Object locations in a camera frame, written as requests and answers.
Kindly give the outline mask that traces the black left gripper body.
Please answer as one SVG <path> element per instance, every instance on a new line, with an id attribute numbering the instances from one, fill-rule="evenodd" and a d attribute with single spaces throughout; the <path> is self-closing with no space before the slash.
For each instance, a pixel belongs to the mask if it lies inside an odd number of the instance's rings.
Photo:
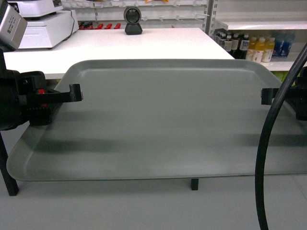
<path id="1" fill-rule="evenodd" d="M 23 122 L 28 121 L 33 127 L 52 123 L 59 105 L 48 103 L 47 95 L 57 91 L 47 86 L 43 72 L 31 71 L 20 74 L 17 78 L 17 91 Z"/>

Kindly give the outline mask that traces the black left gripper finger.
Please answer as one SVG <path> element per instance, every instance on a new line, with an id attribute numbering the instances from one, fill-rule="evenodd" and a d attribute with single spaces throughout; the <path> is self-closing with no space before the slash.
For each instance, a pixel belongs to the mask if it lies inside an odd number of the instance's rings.
<path id="1" fill-rule="evenodd" d="M 47 93 L 39 95 L 39 102 L 42 104 L 59 104 L 80 102 L 83 100 L 83 92 L 80 84 L 70 84 L 68 92 L 59 92 L 48 88 Z"/>

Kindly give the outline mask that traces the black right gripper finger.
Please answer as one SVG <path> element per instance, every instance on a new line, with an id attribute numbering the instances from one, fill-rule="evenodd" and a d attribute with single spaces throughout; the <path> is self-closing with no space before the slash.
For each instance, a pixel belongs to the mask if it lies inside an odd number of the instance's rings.
<path id="1" fill-rule="evenodd" d="M 262 88 L 261 89 L 261 104 L 272 105 L 274 98 L 277 95 L 279 88 Z"/>

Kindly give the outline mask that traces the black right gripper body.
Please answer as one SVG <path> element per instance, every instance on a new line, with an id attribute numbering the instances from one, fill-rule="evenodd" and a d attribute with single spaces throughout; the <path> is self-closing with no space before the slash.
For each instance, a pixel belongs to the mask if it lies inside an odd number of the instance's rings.
<path id="1" fill-rule="evenodd" d="M 291 90 L 303 89 L 307 91 L 307 72 L 301 71 L 295 79 L 295 85 L 291 87 Z M 295 111 L 297 120 L 307 119 L 307 96 L 299 96 L 297 98 L 286 97 L 286 102 Z"/>

